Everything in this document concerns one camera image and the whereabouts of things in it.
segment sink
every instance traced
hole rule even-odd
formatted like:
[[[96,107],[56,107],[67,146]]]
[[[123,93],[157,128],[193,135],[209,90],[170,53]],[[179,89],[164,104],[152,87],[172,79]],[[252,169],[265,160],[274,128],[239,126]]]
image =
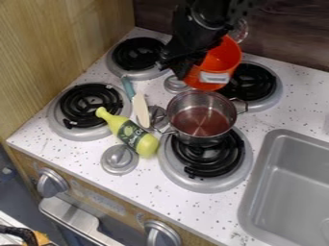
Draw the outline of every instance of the sink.
[[[266,135],[240,203],[243,229],[273,246],[329,245],[329,143]]]

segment orange plastic cup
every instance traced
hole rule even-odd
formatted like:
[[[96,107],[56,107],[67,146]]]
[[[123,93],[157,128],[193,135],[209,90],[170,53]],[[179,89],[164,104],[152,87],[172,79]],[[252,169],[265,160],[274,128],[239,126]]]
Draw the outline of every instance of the orange plastic cup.
[[[241,62],[242,51],[229,36],[221,45],[210,50],[201,65],[194,65],[184,79],[191,87],[201,90],[217,90],[226,86]]]

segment stainless steel saucepan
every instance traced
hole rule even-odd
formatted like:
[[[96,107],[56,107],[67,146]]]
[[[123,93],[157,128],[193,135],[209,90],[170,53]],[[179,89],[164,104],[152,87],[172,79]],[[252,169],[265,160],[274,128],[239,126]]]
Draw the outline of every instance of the stainless steel saucepan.
[[[243,104],[237,112],[235,104]],[[247,103],[208,91],[191,90],[176,95],[168,104],[166,114],[172,131],[190,146],[217,145],[232,129],[237,115],[247,112]]]

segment knob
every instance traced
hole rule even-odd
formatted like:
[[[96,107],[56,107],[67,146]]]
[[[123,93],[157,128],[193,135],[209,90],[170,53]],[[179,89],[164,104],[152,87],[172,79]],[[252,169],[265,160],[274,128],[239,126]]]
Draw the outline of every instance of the knob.
[[[148,220],[144,223],[147,246],[181,246],[181,237],[165,223]]]
[[[38,172],[38,193],[44,198],[56,196],[60,192],[68,190],[68,184],[58,173],[49,169],[42,168]]]

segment wooden wall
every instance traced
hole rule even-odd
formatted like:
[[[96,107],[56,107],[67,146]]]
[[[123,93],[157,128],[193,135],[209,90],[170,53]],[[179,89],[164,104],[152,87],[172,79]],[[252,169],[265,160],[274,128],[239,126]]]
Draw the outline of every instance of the wooden wall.
[[[134,0],[137,26],[170,33],[183,0]],[[248,17],[245,52],[329,71],[329,1],[267,0]]]
[[[134,25],[131,0],[0,0],[0,140]]]

